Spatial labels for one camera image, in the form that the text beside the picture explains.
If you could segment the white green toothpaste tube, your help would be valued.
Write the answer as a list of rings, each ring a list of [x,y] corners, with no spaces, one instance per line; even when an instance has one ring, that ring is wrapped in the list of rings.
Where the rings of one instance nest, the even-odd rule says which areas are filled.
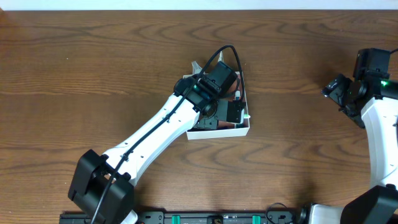
[[[242,95],[241,91],[237,90],[235,92],[235,94],[234,94],[234,100],[235,101],[242,101],[242,99],[243,99],[243,95]]]

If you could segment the clear soap pump bottle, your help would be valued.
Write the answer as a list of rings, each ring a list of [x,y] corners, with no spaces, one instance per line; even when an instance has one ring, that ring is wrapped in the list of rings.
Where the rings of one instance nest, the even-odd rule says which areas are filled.
[[[202,67],[196,61],[192,62],[192,74],[196,75],[202,71]]]

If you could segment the white lotion tube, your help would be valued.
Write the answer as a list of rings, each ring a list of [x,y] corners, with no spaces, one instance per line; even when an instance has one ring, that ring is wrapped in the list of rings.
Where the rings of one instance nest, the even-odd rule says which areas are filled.
[[[224,62],[223,51],[218,54],[218,62]]]

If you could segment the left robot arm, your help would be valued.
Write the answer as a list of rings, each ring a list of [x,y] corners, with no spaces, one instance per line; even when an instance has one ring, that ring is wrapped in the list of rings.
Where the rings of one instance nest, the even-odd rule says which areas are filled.
[[[197,63],[181,78],[161,109],[122,143],[97,154],[90,149],[77,163],[68,198],[93,223],[136,223],[134,188],[150,164],[179,136],[207,120],[242,124],[244,78],[224,62],[210,73]]]

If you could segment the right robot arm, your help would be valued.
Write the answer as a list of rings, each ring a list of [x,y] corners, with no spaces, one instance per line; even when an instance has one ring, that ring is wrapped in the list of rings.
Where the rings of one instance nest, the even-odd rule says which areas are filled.
[[[369,190],[345,205],[311,204],[296,223],[397,223],[397,82],[388,72],[391,50],[361,49],[352,78],[338,75],[322,90],[366,130]]]

